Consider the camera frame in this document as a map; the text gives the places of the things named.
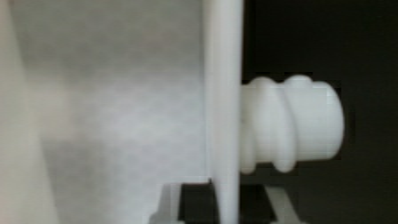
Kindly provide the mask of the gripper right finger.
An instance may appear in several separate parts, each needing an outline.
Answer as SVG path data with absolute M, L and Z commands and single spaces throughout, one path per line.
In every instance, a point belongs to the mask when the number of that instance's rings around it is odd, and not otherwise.
M 241 186 L 241 224 L 310 224 L 301 219 L 283 188 Z

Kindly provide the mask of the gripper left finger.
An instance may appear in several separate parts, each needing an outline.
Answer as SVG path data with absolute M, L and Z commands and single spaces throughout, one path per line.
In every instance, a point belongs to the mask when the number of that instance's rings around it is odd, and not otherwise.
M 219 207 L 212 183 L 168 184 L 150 224 L 219 224 Z

